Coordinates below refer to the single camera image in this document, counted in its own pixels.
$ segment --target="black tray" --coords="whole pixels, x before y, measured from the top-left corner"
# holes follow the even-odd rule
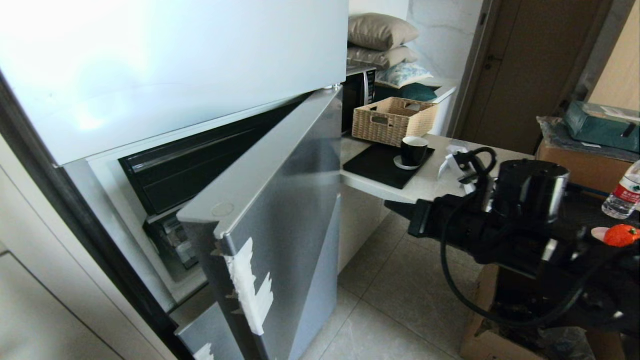
[[[427,162],[434,152],[435,149],[427,149],[424,163]],[[349,162],[344,164],[343,169],[396,189],[404,189],[409,180],[411,180],[420,168],[416,170],[402,170],[398,168],[394,163],[394,158],[398,155],[400,155],[399,147],[379,143],[370,146],[358,156],[349,160]]]

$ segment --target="black mug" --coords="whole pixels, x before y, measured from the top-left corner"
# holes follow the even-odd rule
[[[406,167],[419,167],[424,161],[428,148],[429,140],[425,138],[407,136],[402,139],[402,145],[400,145],[402,165]]]

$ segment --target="refrigerator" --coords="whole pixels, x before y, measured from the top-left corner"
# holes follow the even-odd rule
[[[180,358],[299,358],[337,296],[348,3],[27,0],[6,15],[0,72],[28,119],[15,126],[104,229],[96,247],[115,249],[102,259],[136,280],[118,286],[150,326],[171,324]],[[205,159],[156,187],[182,194],[156,209],[125,166],[214,153],[215,171]],[[167,217],[194,261],[150,238]]]

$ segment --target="wicker basket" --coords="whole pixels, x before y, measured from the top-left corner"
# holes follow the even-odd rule
[[[389,97],[353,110],[353,136],[400,147],[406,136],[428,133],[437,112],[437,104]]]

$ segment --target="plastic bottle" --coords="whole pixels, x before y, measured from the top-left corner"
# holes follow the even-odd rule
[[[626,219],[640,202],[640,160],[631,165],[620,184],[602,204],[602,212],[612,218]]]

